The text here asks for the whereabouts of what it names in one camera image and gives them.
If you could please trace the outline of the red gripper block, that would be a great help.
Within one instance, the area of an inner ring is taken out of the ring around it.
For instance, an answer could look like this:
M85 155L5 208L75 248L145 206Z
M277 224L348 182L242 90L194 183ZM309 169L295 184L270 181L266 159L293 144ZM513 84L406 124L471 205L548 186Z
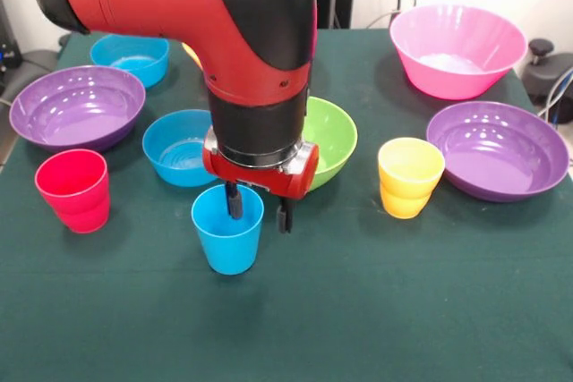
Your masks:
M294 202L302 199L310 190L319 162L319 146L301 140L287 160L276 166L241 166L229 161L218 148L218 142L210 126L203 143L202 160L205 169L225 183L227 211L233 219L243 216L242 196L236 183L259 186L279 196L277 226L281 233L290 233L293 225Z

